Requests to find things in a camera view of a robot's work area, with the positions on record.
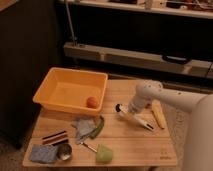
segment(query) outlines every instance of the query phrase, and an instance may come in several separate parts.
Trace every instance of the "small green object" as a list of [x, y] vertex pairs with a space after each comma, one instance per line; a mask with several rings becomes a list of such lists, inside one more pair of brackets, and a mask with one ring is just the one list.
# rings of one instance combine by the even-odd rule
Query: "small green object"
[[91, 133], [90, 133], [90, 138], [91, 139], [94, 139], [98, 136], [98, 134], [101, 132], [101, 130], [103, 129], [104, 127], [104, 118], [102, 116], [100, 116], [100, 123], [99, 125], [97, 126], [97, 128], [95, 128]]
[[99, 144], [96, 154], [96, 161], [99, 163], [109, 163], [113, 158], [113, 151], [108, 147]]

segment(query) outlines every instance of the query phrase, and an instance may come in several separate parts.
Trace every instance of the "floor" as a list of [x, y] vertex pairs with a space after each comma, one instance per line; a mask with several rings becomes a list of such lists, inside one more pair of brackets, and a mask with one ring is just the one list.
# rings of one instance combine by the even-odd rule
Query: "floor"
[[[171, 137], [174, 143], [174, 147], [178, 157], [178, 166], [176, 167], [159, 167], [156, 171], [180, 171], [183, 159], [183, 147], [185, 135], [187, 132], [187, 126], [189, 121], [189, 115], [179, 111], [171, 106], [166, 104], [163, 105], [163, 110], [165, 117], [167, 119], [167, 123], [169, 126], [169, 130], [171, 133]], [[22, 166], [23, 156], [28, 145], [30, 135], [32, 132], [33, 126], [28, 130], [26, 136], [23, 140], [23, 147], [20, 150], [16, 150], [10, 145], [7, 145], [6, 142], [0, 140], [0, 171], [90, 171], [90, 170], [103, 170], [103, 171], [147, 171], [148, 168], [137, 167], [137, 168], [25, 168]]]

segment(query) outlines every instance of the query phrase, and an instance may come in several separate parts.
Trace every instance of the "green sponge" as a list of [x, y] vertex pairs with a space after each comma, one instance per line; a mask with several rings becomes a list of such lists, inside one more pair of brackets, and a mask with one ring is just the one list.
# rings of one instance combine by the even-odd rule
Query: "green sponge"
[[113, 158], [113, 151], [108, 147], [99, 144], [97, 153], [96, 153], [96, 161], [101, 163], [109, 163]]

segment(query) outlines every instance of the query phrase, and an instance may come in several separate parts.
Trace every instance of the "wooden table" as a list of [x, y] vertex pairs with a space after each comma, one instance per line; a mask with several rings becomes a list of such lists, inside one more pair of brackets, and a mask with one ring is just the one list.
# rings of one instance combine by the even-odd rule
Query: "wooden table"
[[[105, 126], [95, 140], [87, 139], [93, 147], [104, 144], [114, 152], [111, 166], [174, 166], [177, 157], [174, 151], [168, 128], [158, 127], [151, 111], [145, 109], [141, 117], [151, 123], [155, 131], [151, 132], [140, 125], [119, 118], [115, 105], [127, 105], [134, 95], [135, 85], [142, 80], [109, 80], [101, 115]], [[71, 127], [73, 117], [68, 113], [42, 109], [32, 133], [29, 146], [24, 156], [23, 165], [27, 167], [90, 167], [103, 166], [95, 162], [95, 154], [82, 145], [75, 144], [75, 129]], [[69, 143], [73, 148], [73, 157], [69, 161], [57, 161], [55, 164], [38, 164], [29, 161], [28, 157], [33, 144], [41, 144], [41, 138], [66, 130]]]

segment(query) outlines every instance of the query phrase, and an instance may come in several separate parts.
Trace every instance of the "blue sponge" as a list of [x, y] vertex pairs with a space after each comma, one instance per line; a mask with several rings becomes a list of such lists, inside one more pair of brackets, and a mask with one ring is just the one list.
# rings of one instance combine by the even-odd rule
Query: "blue sponge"
[[58, 147], [52, 145], [33, 145], [32, 151], [30, 153], [30, 161], [52, 164], [56, 161], [56, 154]]

